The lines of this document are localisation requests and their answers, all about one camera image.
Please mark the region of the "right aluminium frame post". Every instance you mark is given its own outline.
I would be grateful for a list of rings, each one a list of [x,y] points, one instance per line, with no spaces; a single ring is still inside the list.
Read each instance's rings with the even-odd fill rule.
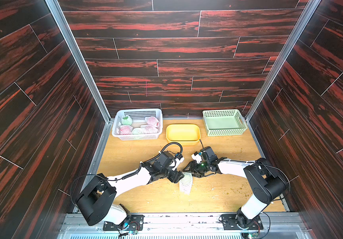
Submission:
[[[297,43],[299,37],[303,33],[304,29],[306,28],[308,22],[312,18],[313,14],[315,13],[316,9],[318,8],[319,4],[321,3],[321,0],[310,0],[308,1],[306,7],[304,8],[303,12],[301,13],[297,23],[295,24],[291,34],[289,35],[286,44],[282,48],[282,51],[280,52],[279,56],[277,57],[274,65],[272,66],[270,72],[267,75],[267,78],[262,85],[262,88],[260,89],[259,93],[257,94],[256,99],[254,100],[254,103],[252,107],[250,108],[247,116],[246,116],[246,122],[249,123],[250,120],[253,117],[253,114],[257,110],[259,104],[263,100],[265,94],[267,93],[268,89],[272,85],[275,77],[278,75],[281,67],[285,63],[287,57],[289,56],[290,52],[294,48],[295,44]]]

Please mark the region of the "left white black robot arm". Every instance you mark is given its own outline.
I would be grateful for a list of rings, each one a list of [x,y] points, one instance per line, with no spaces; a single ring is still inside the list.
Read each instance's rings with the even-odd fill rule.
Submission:
[[[183,161],[181,153],[174,155],[164,151],[151,160],[141,162],[138,169],[129,173],[112,177],[100,173],[73,197],[73,201],[89,226],[104,221],[124,229],[129,224],[131,214],[123,205],[115,205],[114,200],[125,192],[159,179],[166,178],[178,183],[184,175],[177,167]]]

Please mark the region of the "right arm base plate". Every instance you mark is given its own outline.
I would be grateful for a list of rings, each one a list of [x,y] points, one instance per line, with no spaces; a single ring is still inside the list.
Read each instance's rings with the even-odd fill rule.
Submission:
[[[255,230],[260,231],[264,228],[260,216],[248,219],[246,216],[238,214],[222,214],[219,218],[224,230]]]

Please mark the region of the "white plastic mesh basket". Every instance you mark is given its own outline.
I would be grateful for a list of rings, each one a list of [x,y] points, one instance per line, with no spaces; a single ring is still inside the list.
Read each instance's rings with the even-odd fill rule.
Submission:
[[[133,128],[147,125],[145,122],[146,117],[156,117],[160,125],[157,128],[158,133],[152,134],[130,134],[130,135],[119,135],[119,127],[121,125],[131,125]],[[160,109],[134,109],[134,110],[120,110],[115,117],[112,135],[119,138],[120,140],[145,140],[145,139],[157,139],[162,133],[162,111]]]

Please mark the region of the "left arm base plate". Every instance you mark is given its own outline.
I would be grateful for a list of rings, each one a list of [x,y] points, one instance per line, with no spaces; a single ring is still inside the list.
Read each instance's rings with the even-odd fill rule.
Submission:
[[[142,231],[144,218],[145,216],[141,214],[131,214],[118,225],[112,222],[104,222],[103,231]]]

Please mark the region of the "aluminium frame post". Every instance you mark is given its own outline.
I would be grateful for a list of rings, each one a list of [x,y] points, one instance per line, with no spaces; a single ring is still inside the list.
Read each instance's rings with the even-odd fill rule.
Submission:
[[[76,39],[70,29],[70,26],[66,20],[66,17],[61,9],[61,6],[58,1],[56,0],[45,0],[46,5],[48,6],[62,36],[65,39],[67,46],[70,49],[71,54],[73,55],[75,62],[81,71],[83,78],[105,120],[105,122],[109,123],[111,120],[111,116],[106,108],[106,105],[102,99],[102,96],[97,88],[97,85],[91,75],[91,72],[87,66],[87,63],[82,55],[82,52],[76,42]]]
[[[313,14],[315,13],[316,9],[318,8],[319,4],[321,3],[321,0],[310,0],[308,1],[306,7],[304,8],[303,12],[301,13],[297,23],[295,24],[291,34],[289,35],[286,44],[282,48],[282,51],[280,52],[279,56],[277,57],[274,65],[272,66],[270,72],[267,75],[267,78],[262,85],[262,88],[260,89],[259,93],[257,94],[256,99],[254,100],[254,103],[252,107],[250,108],[247,116],[246,116],[246,122],[249,123],[250,120],[253,117],[253,114],[257,110],[259,104],[263,100],[265,94],[267,93],[268,89],[272,85],[275,77],[278,75],[281,67],[285,63],[287,57],[289,56],[290,52],[294,48],[295,44],[297,43],[299,37],[303,33],[304,29],[306,28],[308,22],[312,18]]]

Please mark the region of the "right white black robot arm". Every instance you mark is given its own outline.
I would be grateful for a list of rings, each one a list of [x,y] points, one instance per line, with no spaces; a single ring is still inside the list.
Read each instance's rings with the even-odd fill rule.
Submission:
[[[211,157],[197,161],[198,156],[183,169],[193,177],[207,177],[207,172],[246,178],[252,189],[250,199],[236,213],[237,226],[248,229],[259,214],[279,195],[290,189],[287,176],[265,158],[256,161]]]

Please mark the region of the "red apple netted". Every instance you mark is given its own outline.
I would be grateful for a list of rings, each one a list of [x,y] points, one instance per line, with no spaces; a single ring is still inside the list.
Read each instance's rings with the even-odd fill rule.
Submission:
[[[142,125],[141,129],[144,131],[145,134],[152,134],[152,133],[158,133],[157,127],[153,125]]]
[[[130,135],[132,134],[133,127],[131,125],[121,125],[119,127],[119,135]]]
[[[158,128],[160,125],[159,120],[154,116],[146,117],[145,122],[146,122],[146,124],[151,125],[151,126],[156,127],[156,128]]]

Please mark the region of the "yellow plastic tub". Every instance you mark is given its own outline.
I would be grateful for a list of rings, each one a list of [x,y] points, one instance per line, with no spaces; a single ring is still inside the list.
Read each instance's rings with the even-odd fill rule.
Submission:
[[[201,139],[200,128],[190,123],[170,124],[166,128],[166,139],[169,143],[178,142],[182,146],[197,145]]]

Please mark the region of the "left aluminium frame post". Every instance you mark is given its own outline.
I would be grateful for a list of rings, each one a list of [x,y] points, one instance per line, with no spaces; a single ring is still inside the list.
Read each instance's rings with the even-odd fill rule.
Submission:
[[[82,52],[76,42],[76,39],[70,29],[70,26],[66,20],[66,17],[61,9],[61,6],[58,1],[56,0],[45,0],[46,5],[48,6],[62,36],[65,39],[67,46],[70,49],[71,54],[73,55],[75,62],[81,71],[83,78],[105,120],[105,122],[109,123],[111,120],[111,116],[106,108],[106,105],[102,99],[102,96],[97,88],[97,85],[91,75],[91,72],[87,66],[87,63],[82,55]]]

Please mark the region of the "front aluminium rail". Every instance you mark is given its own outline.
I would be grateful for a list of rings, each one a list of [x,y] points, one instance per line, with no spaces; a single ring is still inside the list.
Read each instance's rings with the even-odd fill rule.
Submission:
[[[80,214],[68,214],[59,239],[310,239],[298,213],[262,213],[248,230],[227,220],[233,213],[139,213],[119,231],[108,222],[88,226]]]

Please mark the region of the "red apple netted back right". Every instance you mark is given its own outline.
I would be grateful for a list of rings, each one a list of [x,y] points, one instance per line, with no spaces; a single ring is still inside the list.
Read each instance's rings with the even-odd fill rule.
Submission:
[[[159,120],[154,116],[146,117],[145,122],[146,122],[146,124],[151,125],[151,126],[156,127],[156,128],[158,128],[160,125]]]

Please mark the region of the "red apple netted front left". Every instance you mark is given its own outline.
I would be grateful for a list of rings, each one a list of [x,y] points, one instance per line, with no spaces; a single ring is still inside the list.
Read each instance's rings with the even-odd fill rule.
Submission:
[[[119,127],[119,135],[130,135],[132,134],[133,127],[131,125],[121,125]]]

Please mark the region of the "red apple netted front right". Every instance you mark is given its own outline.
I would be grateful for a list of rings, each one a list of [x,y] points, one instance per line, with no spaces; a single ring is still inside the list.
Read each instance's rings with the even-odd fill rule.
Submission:
[[[141,129],[144,131],[145,134],[152,134],[152,133],[158,133],[157,127],[153,125],[142,125]]]

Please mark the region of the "green plastic mesh basket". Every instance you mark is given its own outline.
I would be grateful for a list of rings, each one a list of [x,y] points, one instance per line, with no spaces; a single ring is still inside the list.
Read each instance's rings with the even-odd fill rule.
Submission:
[[[248,128],[237,109],[206,110],[202,113],[207,136],[242,135]]]

